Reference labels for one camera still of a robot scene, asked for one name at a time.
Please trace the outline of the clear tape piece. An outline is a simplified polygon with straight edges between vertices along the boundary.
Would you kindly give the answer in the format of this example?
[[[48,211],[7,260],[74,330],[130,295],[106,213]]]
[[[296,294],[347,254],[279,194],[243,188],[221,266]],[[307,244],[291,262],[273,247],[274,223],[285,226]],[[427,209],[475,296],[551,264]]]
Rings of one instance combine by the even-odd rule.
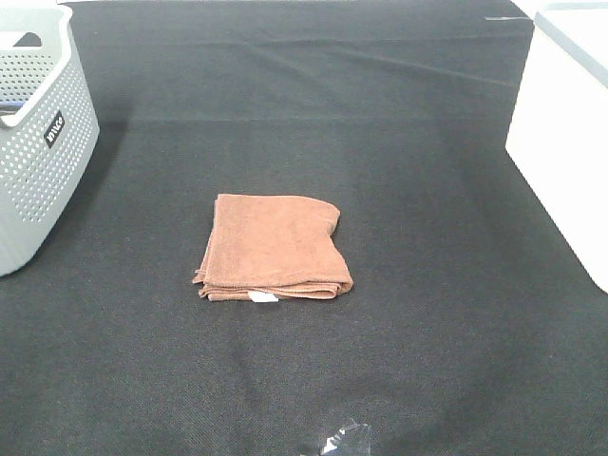
[[[371,456],[371,426],[352,422],[328,437],[320,448],[321,456]]]

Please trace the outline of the white storage bin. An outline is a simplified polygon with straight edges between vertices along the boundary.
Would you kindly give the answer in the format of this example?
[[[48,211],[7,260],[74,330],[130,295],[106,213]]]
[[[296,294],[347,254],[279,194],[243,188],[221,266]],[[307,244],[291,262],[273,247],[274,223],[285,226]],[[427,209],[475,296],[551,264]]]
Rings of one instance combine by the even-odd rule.
[[[579,262],[607,288],[607,4],[539,8],[505,148]]]

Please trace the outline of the brown towel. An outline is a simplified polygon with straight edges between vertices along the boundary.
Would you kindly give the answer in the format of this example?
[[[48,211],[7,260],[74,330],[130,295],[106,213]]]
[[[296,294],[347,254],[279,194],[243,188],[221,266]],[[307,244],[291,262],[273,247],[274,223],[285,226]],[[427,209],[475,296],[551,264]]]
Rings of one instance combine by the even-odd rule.
[[[192,282],[210,301],[333,299],[353,279],[333,244],[340,210],[304,196],[219,194],[213,226]]]

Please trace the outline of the black table cloth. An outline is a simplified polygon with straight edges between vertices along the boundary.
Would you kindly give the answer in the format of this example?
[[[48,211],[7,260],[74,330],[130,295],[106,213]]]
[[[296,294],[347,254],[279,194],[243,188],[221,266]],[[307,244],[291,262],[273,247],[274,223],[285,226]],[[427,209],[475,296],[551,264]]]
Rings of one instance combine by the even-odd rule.
[[[89,2],[101,132],[1,281],[5,455],[603,455],[607,296],[504,150],[508,1]],[[211,303],[219,193],[333,203],[331,301]]]

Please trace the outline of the grey perforated plastic basket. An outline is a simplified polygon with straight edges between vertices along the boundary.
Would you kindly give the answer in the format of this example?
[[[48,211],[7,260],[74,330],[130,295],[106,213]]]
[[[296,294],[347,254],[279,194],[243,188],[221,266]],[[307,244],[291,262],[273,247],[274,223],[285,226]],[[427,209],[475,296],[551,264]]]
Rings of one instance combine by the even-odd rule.
[[[1,273],[25,266],[82,178],[100,127],[55,1],[1,4]]]

